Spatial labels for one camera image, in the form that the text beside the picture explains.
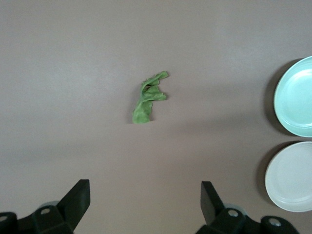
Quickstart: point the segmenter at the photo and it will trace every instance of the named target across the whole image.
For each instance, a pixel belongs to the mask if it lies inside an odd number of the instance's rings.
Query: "gray tabletop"
[[[0,211],[19,218],[90,179],[76,234],[194,234],[200,184],[255,221],[301,234],[311,212],[266,194],[270,159],[295,141],[272,105],[312,55],[312,1],[0,0]],[[142,81],[166,101],[132,124]]]

